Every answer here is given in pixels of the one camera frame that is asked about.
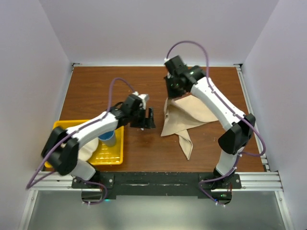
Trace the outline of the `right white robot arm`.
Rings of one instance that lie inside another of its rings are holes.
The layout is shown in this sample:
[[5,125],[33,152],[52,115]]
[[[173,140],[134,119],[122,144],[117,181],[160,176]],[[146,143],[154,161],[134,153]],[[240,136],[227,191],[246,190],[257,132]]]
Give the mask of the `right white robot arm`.
[[217,117],[225,133],[218,139],[221,155],[211,178],[200,182],[214,188],[230,184],[244,147],[253,135],[256,118],[236,108],[213,84],[200,66],[188,68],[180,56],[165,59],[168,98],[182,97],[188,92],[200,99]]

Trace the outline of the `beige cloth napkin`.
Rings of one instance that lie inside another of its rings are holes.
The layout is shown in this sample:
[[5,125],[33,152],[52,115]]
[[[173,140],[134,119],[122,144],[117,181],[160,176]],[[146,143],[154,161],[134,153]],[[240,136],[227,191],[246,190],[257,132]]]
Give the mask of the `beige cloth napkin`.
[[215,121],[218,121],[218,118],[213,112],[193,95],[176,100],[166,99],[161,136],[177,135],[179,145],[187,160],[189,160],[193,143],[188,130]]

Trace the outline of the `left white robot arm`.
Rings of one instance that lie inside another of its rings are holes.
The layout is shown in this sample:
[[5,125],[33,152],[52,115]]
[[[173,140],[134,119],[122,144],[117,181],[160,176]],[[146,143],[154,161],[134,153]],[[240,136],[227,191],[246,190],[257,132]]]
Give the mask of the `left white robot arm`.
[[127,124],[136,128],[155,128],[153,109],[146,107],[148,101],[148,94],[134,92],[120,107],[112,106],[87,122],[67,129],[54,128],[42,150],[42,157],[60,175],[70,174],[81,178],[87,187],[96,187],[99,184],[96,169],[78,158],[79,150],[99,135]]

